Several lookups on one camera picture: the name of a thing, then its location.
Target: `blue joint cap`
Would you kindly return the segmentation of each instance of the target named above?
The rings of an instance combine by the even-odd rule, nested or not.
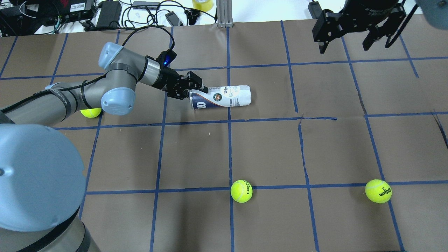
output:
[[[101,54],[99,55],[98,65],[104,69],[109,66],[115,56],[123,49],[123,46],[117,45],[112,42],[107,42],[103,49],[101,50]]]
[[[122,116],[134,108],[135,92],[128,87],[117,87],[107,91],[101,98],[101,108],[109,114]]]

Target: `white label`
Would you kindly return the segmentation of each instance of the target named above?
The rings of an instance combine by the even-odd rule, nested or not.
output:
[[[84,10],[85,3],[82,4],[72,4],[70,6],[70,12],[78,11],[78,10]]]
[[[240,86],[221,87],[221,94],[226,98],[233,98],[240,93]]]

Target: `grid floor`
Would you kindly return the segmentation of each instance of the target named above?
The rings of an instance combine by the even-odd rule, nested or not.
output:
[[[381,40],[364,52],[366,34],[350,34],[320,55],[313,24],[171,29],[171,67],[209,87],[251,86],[247,107],[193,111],[138,84],[131,114],[76,113],[55,126],[84,160],[79,217],[103,251],[448,247],[448,33],[416,15],[390,49]],[[100,49],[126,35],[1,38],[0,107],[102,74]],[[157,56],[170,43],[149,29],[127,48]],[[374,178],[392,186],[387,204],[365,197]],[[229,196],[238,179],[255,189],[245,204]]]

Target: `white cable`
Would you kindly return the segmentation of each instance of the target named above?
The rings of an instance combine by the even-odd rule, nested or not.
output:
[[[27,16],[27,17],[30,17],[30,18],[36,18],[36,17],[28,16],[28,15],[26,15],[26,14],[24,13],[24,12],[25,12],[25,6],[24,6],[25,3],[26,3],[26,1],[23,2],[23,3],[20,5],[20,7],[19,7],[19,11],[20,11],[20,13],[22,13],[23,15],[25,15],[25,16]]]

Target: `gray robot arm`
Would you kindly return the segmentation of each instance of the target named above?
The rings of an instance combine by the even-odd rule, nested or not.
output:
[[[193,72],[179,75],[166,66],[169,62],[164,53],[155,60],[107,43],[99,58],[99,65],[105,69],[103,76],[90,82],[56,83],[1,112],[16,124],[52,126],[81,109],[103,108],[114,115],[130,113],[137,82],[163,90],[176,99],[189,97],[191,89],[208,93],[199,76]]]

